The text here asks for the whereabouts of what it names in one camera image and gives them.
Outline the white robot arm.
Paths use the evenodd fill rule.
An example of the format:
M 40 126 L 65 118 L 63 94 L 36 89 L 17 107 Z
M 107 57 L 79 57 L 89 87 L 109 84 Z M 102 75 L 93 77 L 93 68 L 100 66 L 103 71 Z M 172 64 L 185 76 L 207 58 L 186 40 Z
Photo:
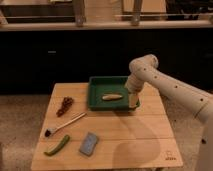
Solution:
M 204 124 L 195 171 L 213 171 L 213 94 L 170 77 L 158 69 L 158 59 L 148 54 L 132 60 L 125 88 L 129 106 L 135 107 L 145 82 L 181 104 Z

